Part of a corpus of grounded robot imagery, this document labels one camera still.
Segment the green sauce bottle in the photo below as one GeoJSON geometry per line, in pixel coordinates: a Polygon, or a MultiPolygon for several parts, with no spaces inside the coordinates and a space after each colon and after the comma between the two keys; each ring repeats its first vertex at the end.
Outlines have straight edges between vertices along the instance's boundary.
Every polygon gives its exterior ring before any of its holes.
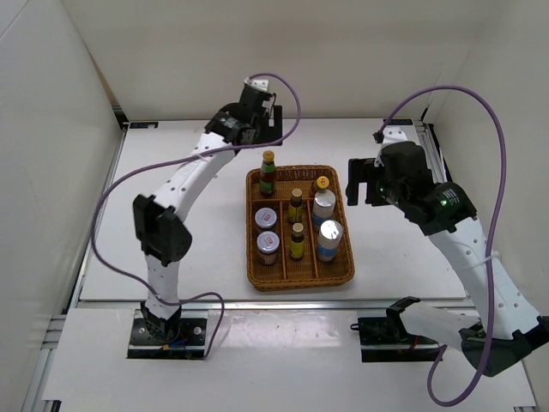
{"type": "Polygon", "coordinates": [[[271,196],[275,193],[275,153],[272,150],[266,150],[262,154],[262,165],[260,168],[260,192],[264,196],[271,196]]]}
{"type": "Polygon", "coordinates": [[[314,197],[317,192],[327,190],[329,188],[330,181],[326,175],[321,175],[313,180],[311,184],[311,195],[314,197]]]}

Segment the silver-top shaker bottle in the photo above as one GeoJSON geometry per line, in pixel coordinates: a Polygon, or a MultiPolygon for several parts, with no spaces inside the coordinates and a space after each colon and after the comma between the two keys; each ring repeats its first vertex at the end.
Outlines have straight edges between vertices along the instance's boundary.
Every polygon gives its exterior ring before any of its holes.
{"type": "Polygon", "coordinates": [[[316,254],[322,262],[330,262],[338,251],[344,234],[343,226],[335,220],[326,220],[319,228],[316,254]]]}
{"type": "Polygon", "coordinates": [[[335,204],[336,196],[331,190],[320,190],[315,194],[311,212],[311,221],[316,232],[319,231],[320,226],[322,226],[326,220],[330,220],[332,218],[335,204]]]}

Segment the small yellow bottle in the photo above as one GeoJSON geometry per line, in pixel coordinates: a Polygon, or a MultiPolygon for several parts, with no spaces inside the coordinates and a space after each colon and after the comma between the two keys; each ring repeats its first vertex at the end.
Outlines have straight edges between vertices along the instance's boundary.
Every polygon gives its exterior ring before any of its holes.
{"type": "Polygon", "coordinates": [[[305,228],[300,222],[292,226],[289,254],[292,260],[300,260],[305,253],[305,228]]]}
{"type": "Polygon", "coordinates": [[[302,221],[303,214],[303,192],[299,188],[292,190],[288,204],[288,221],[291,224],[302,221]]]}

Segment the white-lid jar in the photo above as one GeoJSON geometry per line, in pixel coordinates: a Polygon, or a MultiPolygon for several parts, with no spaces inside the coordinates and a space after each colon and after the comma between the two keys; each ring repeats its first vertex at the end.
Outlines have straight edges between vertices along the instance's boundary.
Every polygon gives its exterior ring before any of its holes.
{"type": "Polygon", "coordinates": [[[258,209],[254,215],[256,233],[273,232],[277,223],[277,214],[270,207],[258,209]]]}
{"type": "Polygon", "coordinates": [[[275,232],[261,232],[256,239],[256,247],[260,263],[263,265],[275,264],[280,244],[280,238],[275,232]]]}

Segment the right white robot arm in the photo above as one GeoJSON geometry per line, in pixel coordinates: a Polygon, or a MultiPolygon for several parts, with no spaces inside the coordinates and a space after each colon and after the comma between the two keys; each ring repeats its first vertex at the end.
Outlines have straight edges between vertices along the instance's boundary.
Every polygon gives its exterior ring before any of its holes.
{"type": "Polygon", "coordinates": [[[386,311],[384,332],[393,342],[423,336],[460,350],[487,377],[515,365],[548,342],[548,319],[518,290],[498,255],[488,251],[476,209],[452,182],[437,183],[425,151],[414,142],[383,146],[377,157],[348,162],[347,203],[393,205],[416,224],[449,262],[478,312],[446,312],[408,296],[386,311]]]}

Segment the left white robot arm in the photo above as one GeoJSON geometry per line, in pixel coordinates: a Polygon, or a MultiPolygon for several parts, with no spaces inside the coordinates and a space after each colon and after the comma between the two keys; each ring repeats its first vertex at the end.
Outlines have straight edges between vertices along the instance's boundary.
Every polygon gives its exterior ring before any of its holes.
{"type": "Polygon", "coordinates": [[[192,236],[184,222],[194,202],[215,175],[243,146],[273,142],[282,136],[281,107],[265,79],[248,81],[235,103],[223,106],[207,123],[183,164],[153,194],[133,201],[134,226],[148,268],[152,291],[141,304],[148,332],[161,343],[177,340],[181,305],[179,262],[192,236]]]}

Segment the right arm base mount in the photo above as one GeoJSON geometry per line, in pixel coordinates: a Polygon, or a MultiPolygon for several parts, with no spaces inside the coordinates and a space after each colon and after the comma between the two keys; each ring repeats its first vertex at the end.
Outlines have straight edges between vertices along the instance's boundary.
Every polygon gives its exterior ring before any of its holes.
{"type": "Polygon", "coordinates": [[[386,318],[358,318],[350,330],[359,334],[363,363],[432,362],[439,352],[439,344],[427,337],[398,337],[386,318]]]}

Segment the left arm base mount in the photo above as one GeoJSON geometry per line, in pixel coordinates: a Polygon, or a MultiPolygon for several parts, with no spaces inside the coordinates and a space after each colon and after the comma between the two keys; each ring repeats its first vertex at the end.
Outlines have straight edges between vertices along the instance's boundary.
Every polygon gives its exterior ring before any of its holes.
{"type": "Polygon", "coordinates": [[[147,329],[143,316],[133,318],[126,358],[131,360],[198,361],[206,352],[208,314],[183,311],[175,337],[157,339],[147,329]]]}

